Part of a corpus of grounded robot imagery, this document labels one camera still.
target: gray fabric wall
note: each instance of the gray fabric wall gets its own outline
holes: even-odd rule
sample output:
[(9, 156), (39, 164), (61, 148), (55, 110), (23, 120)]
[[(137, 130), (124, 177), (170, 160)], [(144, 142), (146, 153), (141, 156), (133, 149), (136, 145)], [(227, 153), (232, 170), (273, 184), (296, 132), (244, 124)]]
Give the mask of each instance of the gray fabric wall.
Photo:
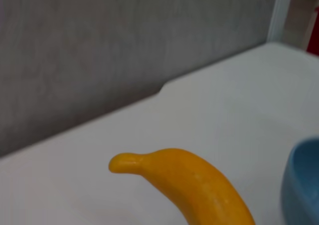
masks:
[(265, 42), (274, 1), (2, 0), (0, 155)]

